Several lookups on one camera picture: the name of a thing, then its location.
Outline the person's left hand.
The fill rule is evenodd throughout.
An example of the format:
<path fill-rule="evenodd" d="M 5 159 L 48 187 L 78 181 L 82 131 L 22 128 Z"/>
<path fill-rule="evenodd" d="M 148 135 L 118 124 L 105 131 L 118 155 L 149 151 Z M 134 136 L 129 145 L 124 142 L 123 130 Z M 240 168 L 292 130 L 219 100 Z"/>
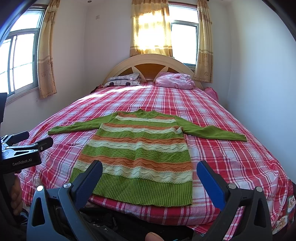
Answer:
<path fill-rule="evenodd" d="M 23 209 L 21 183 L 16 175 L 14 184 L 11 188 L 11 207 L 14 215 L 19 215 Z"/>

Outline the person's right hand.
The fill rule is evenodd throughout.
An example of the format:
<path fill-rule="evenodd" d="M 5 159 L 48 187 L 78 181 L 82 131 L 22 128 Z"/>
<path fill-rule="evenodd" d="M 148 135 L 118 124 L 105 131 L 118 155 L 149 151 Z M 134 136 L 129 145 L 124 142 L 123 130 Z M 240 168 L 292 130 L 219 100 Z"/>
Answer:
<path fill-rule="evenodd" d="M 156 233 L 153 232 L 149 232 L 146 236 L 145 236 L 145 241 L 164 241 L 163 238 L 161 238 L 159 235 L 157 235 Z"/>

